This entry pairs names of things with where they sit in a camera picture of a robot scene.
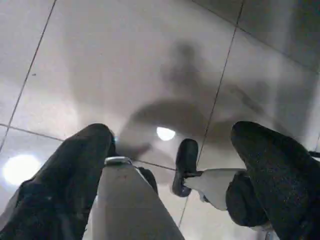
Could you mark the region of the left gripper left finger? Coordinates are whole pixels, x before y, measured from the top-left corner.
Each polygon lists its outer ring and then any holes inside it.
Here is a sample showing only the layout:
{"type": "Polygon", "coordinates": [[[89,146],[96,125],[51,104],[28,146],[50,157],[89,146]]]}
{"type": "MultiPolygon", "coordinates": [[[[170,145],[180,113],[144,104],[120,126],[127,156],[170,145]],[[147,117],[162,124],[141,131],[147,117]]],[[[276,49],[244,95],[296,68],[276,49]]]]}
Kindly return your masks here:
{"type": "Polygon", "coordinates": [[[114,135],[102,123],[67,138],[10,198],[0,216],[1,239],[82,239],[105,159],[114,155],[114,135]]]}

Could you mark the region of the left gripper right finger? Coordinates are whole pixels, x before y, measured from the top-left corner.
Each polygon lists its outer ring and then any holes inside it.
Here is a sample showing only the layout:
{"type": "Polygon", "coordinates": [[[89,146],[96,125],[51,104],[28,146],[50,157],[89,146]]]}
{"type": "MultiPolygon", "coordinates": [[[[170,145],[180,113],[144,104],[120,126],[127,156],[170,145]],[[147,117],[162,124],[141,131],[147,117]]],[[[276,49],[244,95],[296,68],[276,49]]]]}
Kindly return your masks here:
{"type": "Polygon", "coordinates": [[[293,138],[251,121],[232,127],[232,145],[282,240],[320,238],[320,163],[293,138]]]}

